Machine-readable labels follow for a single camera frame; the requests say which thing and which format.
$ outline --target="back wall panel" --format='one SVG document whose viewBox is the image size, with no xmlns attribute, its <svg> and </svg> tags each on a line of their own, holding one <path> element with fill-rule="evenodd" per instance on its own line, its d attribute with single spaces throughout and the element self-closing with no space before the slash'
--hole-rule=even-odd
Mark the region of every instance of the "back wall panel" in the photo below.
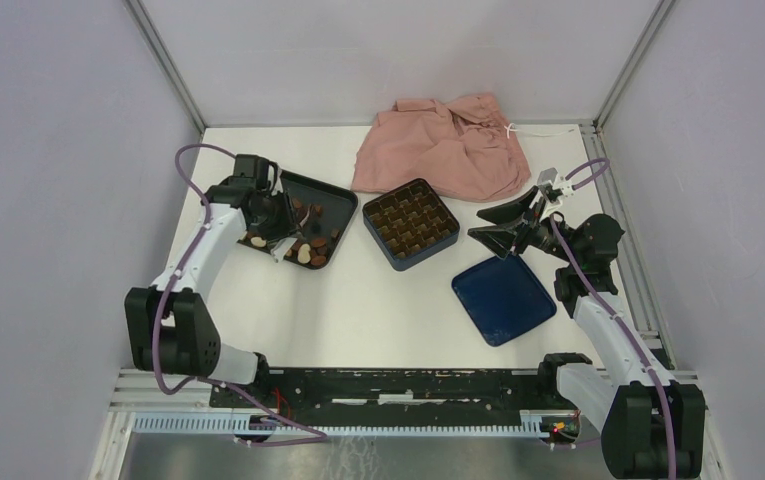
<svg viewBox="0 0 765 480">
<path fill-rule="evenodd" d="M 400 97 L 484 91 L 513 120 L 590 119 L 657 2 L 143 3 L 215 126 L 367 124 Z"/>
</svg>

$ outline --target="white string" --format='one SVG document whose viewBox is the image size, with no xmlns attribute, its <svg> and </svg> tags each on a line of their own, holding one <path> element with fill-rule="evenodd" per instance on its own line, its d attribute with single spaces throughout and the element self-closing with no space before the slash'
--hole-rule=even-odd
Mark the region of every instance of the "white string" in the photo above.
<svg viewBox="0 0 765 480">
<path fill-rule="evenodd" d="M 517 125 L 514 123 L 510 123 L 506 125 L 506 138 L 510 138 L 512 132 L 519 133 L 523 135 L 524 137 L 558 137 L 559 135 L 566 135 L 568 133 L 573 133 L 576 131 L 574 128 L 569 128 L 567 130 L 563 130 L 561 132 L 554 132 L 554 133 L 532 133 L 532 132 L 524 132 L 523 130 L 518 130 Z"/>
</svg>

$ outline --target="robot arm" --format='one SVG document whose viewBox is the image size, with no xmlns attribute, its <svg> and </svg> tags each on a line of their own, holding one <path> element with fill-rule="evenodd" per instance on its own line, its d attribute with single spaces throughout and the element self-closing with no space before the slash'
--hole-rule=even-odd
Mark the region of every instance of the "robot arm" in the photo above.
<svg viewBox="0 0 765 480">
<path fill-rule="evenodd" d="M 669 403 L 677 477 L 694 478 L 702 464 L 703 394 L 696 385 L 680 385 L 647 348 L 633 323 L 625 320 L 628 316 L 617 297 L 610 267 L 624 233 L 617 221 L 596 214 L 576 229 L 563 218 L 553 225 L 549 214 L 560 216 L 557 209 L 561 197 L 572 193 L 574 187 L 551 170 L 542 172 L 538 185 L 519 199 L 479 211 L 477 216 L 494 225 L 470 229 L 468 235 L 501 258 L 520 255 L 533 246 L 570 261 L 565 247 L 570 250 L 605 306 L 589 294 L 588 286 L 570 266 L 556 271 L 556 297 L 591 339 L 608 380 L 580 354 L 547 355 L 539 375 L 550 391 L 571 401 L 600 431 L 603 457 L 612 475 L 666 478 L 665 408 L 650 375 L 652 370 Z"/>
<path fill-rule="evenodd" d="M 159 361 L 165 373 L 241 385 L 256 379 L 259 366 L 266 364 L 264 356 L 224 344 L 205 301 L 229 251 L 248 231 L 274 246 L 292 243 L 288 239 L 299 231 L 299 225 L 279 177 L 275 163 L 237 155 L 232 176 L 205 193 L 211 212 L 208 223 L 203 209 L 193 233 L 164 272 L 150 287 L 129 291 L 125 311 L 135 367 L 153 370 L 156 318 L 172 316 L 172 321 L 160 326 Z M 273 251 L 284 252 L 278 246 Z M 157 315 L 164 294 L 165 311 Z"/>
</svg>

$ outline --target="black tray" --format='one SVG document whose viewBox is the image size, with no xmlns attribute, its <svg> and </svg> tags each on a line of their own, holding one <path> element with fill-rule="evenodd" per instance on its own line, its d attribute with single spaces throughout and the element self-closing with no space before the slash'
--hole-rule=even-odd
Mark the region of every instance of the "black tray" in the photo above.
<svg viewBox="0 0 765 480">
<path fill-rule="evenodd" d="M 316 204 L 323 207 L 323 215 L 317 218 L 316 221 L 309 221 L 303 228 L 302 234 L 307 242 L 310 242 L 315 237 L 326 238 L 326 247 L 329 249 L 326 263 L 319 267 L 315 267 L 310 263 L 301 264 L 297 261 L 296 252 L 290 257 L 285 257 L 284 261 L 308 268 L 309 270 L 319 270 L 329 265 L 332 263 L 336 247 L 341 243 L 344 232 L 358 207 L 358 197 L 346 188 L 336 187 L 287 170 L 282 171 L 282 188 L 285 189 L 285 192 L 291 198 L 299 199 L 303 205 Z M 337 239 L 333 240 L 331 233 L 335 228 L 340 231 L 340 235 L 338 235 Z M 241 239 L 238 243 L 268 255 L 270 254 L 269 247 L 254 247 L 249 240 Z"/>
</svg>

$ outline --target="pink towel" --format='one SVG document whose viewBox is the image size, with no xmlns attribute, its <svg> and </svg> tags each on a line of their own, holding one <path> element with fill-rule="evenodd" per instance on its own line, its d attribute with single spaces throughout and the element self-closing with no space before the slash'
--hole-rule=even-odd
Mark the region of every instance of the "pink towel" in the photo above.
<svg viewBox="0 0 765 480">
<path fill-rule="evenodd" d="M 415 178 L 439 194 L 473 202 L 511 197 L 529 179 L 529 165 L 509 121 L 491 94 L 446 105 L 397 100 L 379 112 L 356 155 L 352 189 L 387 192 Z"/>
</svg>

